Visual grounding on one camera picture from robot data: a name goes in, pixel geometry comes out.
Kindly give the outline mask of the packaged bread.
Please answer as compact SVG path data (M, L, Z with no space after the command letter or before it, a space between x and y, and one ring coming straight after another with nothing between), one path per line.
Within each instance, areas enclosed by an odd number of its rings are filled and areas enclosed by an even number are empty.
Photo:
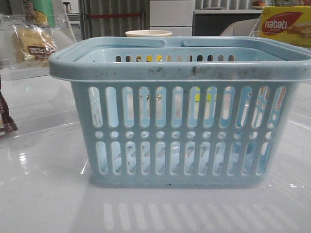
M3 81L46 76L49 57L75 43L68 17L0 16L0 78Z

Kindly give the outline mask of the light blue plastic basket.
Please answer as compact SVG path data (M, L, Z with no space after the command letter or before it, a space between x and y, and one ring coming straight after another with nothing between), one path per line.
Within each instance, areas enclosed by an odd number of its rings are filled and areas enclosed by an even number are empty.
M255 186L311 52L267 38L95 37L49 57L106 185Z

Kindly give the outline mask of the yellow popcorn paper cup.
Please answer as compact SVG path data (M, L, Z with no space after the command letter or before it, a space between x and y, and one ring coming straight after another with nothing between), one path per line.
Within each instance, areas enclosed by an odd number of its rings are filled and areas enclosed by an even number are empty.
M127 37L167 37L172 36L172 32L165 30L133 30L125 32Z

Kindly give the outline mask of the white drawer cabinet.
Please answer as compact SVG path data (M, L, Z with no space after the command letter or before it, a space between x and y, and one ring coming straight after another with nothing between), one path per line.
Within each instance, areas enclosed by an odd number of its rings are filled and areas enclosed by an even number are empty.
M150 1L150 29L172 32L173 36L191 36L195 1Z

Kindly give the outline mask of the clear acrylic display shelf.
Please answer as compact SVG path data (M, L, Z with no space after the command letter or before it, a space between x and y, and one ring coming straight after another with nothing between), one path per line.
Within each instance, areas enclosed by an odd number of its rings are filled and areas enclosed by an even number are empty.
M4 140L32 132L39 123L40 113L45 113L48 105L52 104L52 99L62 91L62 88L53 86L49 75L11 81L0 79L0 93L18 128L17 131L0 137L0 142L3 144Z

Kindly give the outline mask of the clear acrylic right stand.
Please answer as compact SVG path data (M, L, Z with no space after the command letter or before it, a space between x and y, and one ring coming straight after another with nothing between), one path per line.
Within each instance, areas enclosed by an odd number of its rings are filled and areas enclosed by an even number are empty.
M258 36L258 32L261 32L261 17L262 15L259 16L257 19L253 29L251 30L249 36L256 37Z

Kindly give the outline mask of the brown snack packet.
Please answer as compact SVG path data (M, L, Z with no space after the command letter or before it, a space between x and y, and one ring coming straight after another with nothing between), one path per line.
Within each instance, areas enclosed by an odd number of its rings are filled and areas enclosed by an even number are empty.
M10 117L9 108L3 95L0 94L0 136L17 131L14 120Z

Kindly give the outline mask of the yellow nabati wafer box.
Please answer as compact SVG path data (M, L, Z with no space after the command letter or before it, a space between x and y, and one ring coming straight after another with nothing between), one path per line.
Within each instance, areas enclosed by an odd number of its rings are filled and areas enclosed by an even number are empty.
M258 37L311 47L311 8L309 6L267 6L262 9Z

